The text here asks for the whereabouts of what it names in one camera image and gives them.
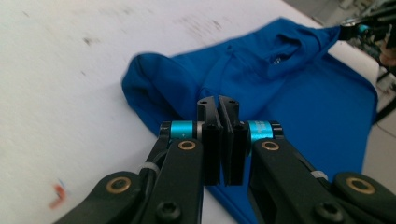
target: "blue cloth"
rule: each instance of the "blue cloth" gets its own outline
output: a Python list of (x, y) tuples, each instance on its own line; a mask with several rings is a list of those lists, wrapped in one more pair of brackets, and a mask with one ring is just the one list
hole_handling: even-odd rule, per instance
[[(339, 31), (279, 19), (248, 35), (175, 57), (140, 54), (132, 60), (122, 89), (154, 133), (163, 121), (196, 120), (198, 100), (225, 95), (239, 101), (241, 120), (280, 122), (286, 138), (329, 177), (360, 172), (377, 97), (365, 78), (328, 54)], [(212, 189), (226, 201), (246, 197), (228, 191)], [(238, 221), (255, 222), (249, 211), (239, 211), (243, 207), (226, 206)]]

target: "table surface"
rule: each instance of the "table surface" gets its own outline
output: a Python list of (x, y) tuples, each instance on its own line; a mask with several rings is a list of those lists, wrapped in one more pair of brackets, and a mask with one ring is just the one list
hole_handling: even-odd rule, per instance
[[(50, 223), (104, 176), (137, 172), (156, 137), (126, 104), (132, 57), (173, 55), (278, 17), (319, 27), (280, 0), (4, 0), (0, 7), (0, 217)], [(375, 82), (374, 60), (339, 42), (331, 54)], [(63, 203), (54, 186), (66, 190)], [(205, 192), (203, 223), (233, 223)]]

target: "white tabletop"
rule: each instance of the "white tabletop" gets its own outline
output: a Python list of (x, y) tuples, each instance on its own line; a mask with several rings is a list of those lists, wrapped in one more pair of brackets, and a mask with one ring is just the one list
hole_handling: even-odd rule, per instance
[[(51, 223), (102, 177), (137, 172), (156, 137), (121, 91), (134, 55), (213, 45), (279, 16), (319, 27), (280, 0), (2, 1), (1, 222)], [(346, 43), (331, 53), (375, 82), (366, 55)], [(55, 185), (66, 198), (51, 209)], [(231, 222), (205, 193), (203, 223)]]

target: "floor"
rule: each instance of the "floor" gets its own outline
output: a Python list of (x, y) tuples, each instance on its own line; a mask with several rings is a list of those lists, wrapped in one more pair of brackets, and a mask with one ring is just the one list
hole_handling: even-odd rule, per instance
[[(370, 0), (284, 0), (289, 5), (302, 11), (314, 21), (324, 25), (339, 24), (348, 17), (354, 17), (364, 11), (362, 6), (371, 3)], [(395, 92), (389, 84), (396, 78), (389, 77), (378, 83), (378, 110), (386, 105)], [(375, 179), (393, 193), (396, 193), (396, 111), (373, 125), (370, 133), (363, 173)]]

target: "red mark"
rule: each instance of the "red mark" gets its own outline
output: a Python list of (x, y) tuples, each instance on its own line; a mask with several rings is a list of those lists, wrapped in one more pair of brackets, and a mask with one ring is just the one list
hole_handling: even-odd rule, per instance
[(54, 188), (56, 194), (58, 195), (58, 199), (49, 204), (50, 209), (57, 208), (66, 199), (66, 191), (64, 191), (64, 188), (61, 185), (57, 184), (54, 186)]

